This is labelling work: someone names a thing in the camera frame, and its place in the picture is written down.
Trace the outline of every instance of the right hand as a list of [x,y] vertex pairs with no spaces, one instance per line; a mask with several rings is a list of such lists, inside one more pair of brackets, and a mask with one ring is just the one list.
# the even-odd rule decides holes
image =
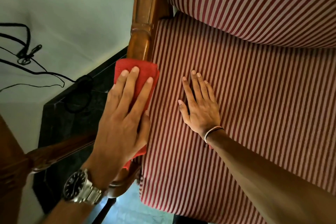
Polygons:
[[203,80],[200,73],[196,75],[194,70],[191,71],[191,81],[196,99],[187,78],[183,77],[182,84],[187,96],[190,115],[188,114],[186,104],[182,100],[178,101],[180,112],[185,124],[204,139],[205,134],[210,129],[221,125],[219,108],[212,87],[207,81]]

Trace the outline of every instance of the chair cushion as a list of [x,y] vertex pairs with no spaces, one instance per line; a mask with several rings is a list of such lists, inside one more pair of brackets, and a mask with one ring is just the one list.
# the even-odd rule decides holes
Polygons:
[[254,43],[336,47],[336,0],[169,0],[180,11]]
[[214,88],[229,136],[336,194],[334,49],[253,44],[179,13],[158,25],[152,61],[161,76],[150,104],[141,201],[212,223],[262,223],[216,152],[183,123],[182,76]]

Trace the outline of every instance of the microfiber cloth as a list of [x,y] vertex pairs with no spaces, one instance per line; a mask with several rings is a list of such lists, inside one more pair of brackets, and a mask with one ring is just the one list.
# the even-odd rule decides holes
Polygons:
[[[114,71],[114,83],[117,82],[118,77],[120,76],[121,72],[123,70],[128,70],[129,72],[132,70],[133,67],[137,66],[139,68],[139,76],[135,83],[135,89],[134,89],[134,95],[133,99],[130,105],[130,109],[134,105],[138,95],[140,94],[140,91],[142,87],[144,86],[145,82],[149,77],[153,77],[153,86],[150,91],[148,100],[146,102],[145,108],[142,111],[144,113],[149,106],[149,102],[151,100],[151,97],[153,95],[154,88],[158,82],[160,71],[158,70],[158,65],[154,64],[149,61],[143,61],[143,60],[136,60],[136,59],[120,59],[115,63],[115,71]],[[146,146],[144,146],[141,150],[139,150],[136,155],[133,158],[136,158],[138,156],[144,155],[146,153]],[[128,161],[124,168],[127,170],[129,169],[129,166],[131,164],[131,161]]]

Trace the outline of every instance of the watch dial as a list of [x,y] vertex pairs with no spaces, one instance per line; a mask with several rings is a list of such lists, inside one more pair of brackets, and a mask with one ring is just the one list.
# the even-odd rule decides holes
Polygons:
[[72,200],[78,196],[86,182],[86,174],[83,170],[73,173],[66,181],[63,189],[63,196],[66,201]]

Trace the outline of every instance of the striped fabric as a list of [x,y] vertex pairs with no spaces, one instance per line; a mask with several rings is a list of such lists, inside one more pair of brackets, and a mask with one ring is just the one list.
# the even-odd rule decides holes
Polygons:
[[214,150],[182,120],[181,78],[201,72],[235,141],[336,195],[336,50],[244,41],[185,14],[159,22],[161,76],[142,159],[141,201],[212,223],[265,221]]
[[287,47],[336,47],[336,0],[169,0],[239,38]]

